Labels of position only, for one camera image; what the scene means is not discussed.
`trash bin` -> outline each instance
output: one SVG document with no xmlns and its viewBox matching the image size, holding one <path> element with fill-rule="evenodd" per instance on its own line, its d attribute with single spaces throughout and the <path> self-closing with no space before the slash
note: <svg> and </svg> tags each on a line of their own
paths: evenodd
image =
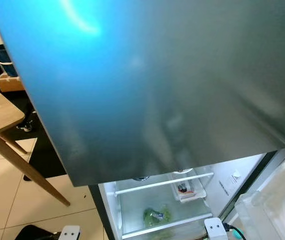
<svg viewBox="0 0 285 240">
<path fill-rule="evenodd" d="M 10 77 L 18 76 L 14 68 L 14 65 L 11 59 L 9 58 L 8 53 L 6 52 L 5 46 L 3 44 L 0 44 L 0 64 L 3 67 L 3 69 L 6 71 L 8 76 Z"/>
</svg>

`black cable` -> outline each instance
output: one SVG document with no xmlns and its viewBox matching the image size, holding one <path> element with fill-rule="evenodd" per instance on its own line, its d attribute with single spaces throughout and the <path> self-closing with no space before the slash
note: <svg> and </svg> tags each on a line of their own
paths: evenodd
<svg viewBox="0 0 285 240">
<path fill-rule="evenodd" d="M 229 232 L 230 229 L 234 229 L 235 231 L 237 231 L 237 233 L 241 236 L 243 240 L 246 240 L 245 236 L 242 234 L 242 232 L 237 227 L 233 225 L 229 225 L 228 223 L 225 223 L 225 222 L 222 225 L 226 232 Z"/>
</svg>

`stainless steel freezer door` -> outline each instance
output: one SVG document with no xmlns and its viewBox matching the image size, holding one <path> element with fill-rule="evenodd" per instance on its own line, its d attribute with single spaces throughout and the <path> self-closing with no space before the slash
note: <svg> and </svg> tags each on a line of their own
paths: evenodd
<svg viewBox="0 0 285 240">
<path fill-rule="evenodd" d="M 285 147 L 285 2 L 0 0 L 75 186 Z"/>
</svg>

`refrigerator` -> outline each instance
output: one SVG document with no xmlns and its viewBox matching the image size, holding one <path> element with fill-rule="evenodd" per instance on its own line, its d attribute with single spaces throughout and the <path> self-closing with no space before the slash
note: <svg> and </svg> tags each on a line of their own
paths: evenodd
<svg viewBox="0 0 285 240">
<path fill-rule="evenodd" d="M 285 2 L 0 0 L 0 35 L 110 240 L 237 214 L 260 234 L 243 213 L 285 169 Z"/>
</svg>

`open refrigerator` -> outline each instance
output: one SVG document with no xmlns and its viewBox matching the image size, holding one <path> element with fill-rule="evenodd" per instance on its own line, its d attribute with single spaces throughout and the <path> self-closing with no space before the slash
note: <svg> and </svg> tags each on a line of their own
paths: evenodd
<svg viewBox="0 0 285 240">
<path fill-rule="evenodd" d="M 285 204 L 284 169 L 282 149 L 197 167 L 186 173 L 100 183 L 107 215 L 103 224 L 109 239 L 195 240 L 206 236 L 205 219 L 219 217 L 230 224 L 240 219 L 246 239 L 285 239 L 285 213 L 283 219 L 275 217 Z M 189 197 L 184 199 L 179 186 L 188 184 L 194 191 L 185 192 Z M 146 217 L 150 211 L 151 215 L 157 214 L 152 224 Z"/>
</svg>

